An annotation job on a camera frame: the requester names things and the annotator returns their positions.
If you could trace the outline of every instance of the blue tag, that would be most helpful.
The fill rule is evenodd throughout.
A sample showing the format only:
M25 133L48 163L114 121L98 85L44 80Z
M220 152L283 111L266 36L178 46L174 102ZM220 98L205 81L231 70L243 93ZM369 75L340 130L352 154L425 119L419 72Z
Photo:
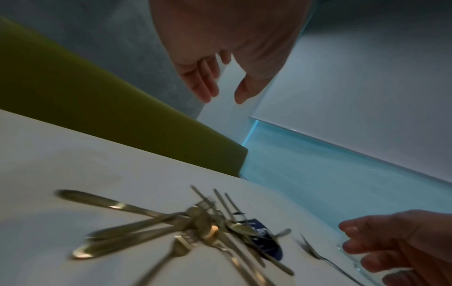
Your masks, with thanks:
M257 231L261 236L265 237L251 237L254 246L259 248L262 252L265 252L266 254L272 256L276 260L281 261L281 259L283 258L283 250L279 246L279 244L277 244L271 238L271 236L269 235L271 234L271 232L265 227L265 225L262 224L262 222L256 219L248 220L248 222L255 231ZM246 221L239 221L239 223L246 225Z

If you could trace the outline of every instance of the chair backrest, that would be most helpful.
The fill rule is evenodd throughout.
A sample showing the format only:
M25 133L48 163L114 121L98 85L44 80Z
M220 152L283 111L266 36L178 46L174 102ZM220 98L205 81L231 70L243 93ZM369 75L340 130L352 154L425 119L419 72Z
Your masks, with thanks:
M248 150L0 18L0 109L238 176Z

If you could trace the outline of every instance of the tabletop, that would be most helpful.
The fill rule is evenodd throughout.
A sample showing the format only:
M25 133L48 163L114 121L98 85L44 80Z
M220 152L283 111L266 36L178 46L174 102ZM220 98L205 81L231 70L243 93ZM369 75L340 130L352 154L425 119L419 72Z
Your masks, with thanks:
M304 252L293 239L300 239L300 233L321 255L372 285L337 249L338 231L276 191L2 110L0 284L131 285L168 252L173 236L98 259L70 260L69 253L82 244L87 233L145 217L64 201L54 196L55 190L85 191L170 213L200 201L190 185L212 197L213 188L227 192L248 218L258 218L274 233L292 229L280 243L282 263L293 269L295 276L269 262L262 269L277 285L355 285L331 265ZM153 284L212 282L217 286L246 285L216 249L200 245L188 256L172 261Z

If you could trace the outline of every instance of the gray wall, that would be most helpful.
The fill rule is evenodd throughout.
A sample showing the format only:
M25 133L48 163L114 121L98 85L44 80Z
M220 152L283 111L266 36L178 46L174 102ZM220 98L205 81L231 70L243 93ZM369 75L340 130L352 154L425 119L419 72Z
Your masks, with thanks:
M202 109L163 50L146 0L0 0L0 16L39 31L193 118Z
M346 3L317 11L253 117L452 181L452 2Z

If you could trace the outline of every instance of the hand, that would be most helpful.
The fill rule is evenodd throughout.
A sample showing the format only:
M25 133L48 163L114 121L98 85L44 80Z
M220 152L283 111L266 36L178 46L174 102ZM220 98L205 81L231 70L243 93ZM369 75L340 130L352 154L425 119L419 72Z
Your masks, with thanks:
M246 76L238 104L258 95L280 71L312 0L149 0L157 33L187 87L203 102L218 95L223 63L234 55Z
M386 275L387 286L452 286L452 214L427 211L371 215L344 221L349 254L370 272L412 268Z

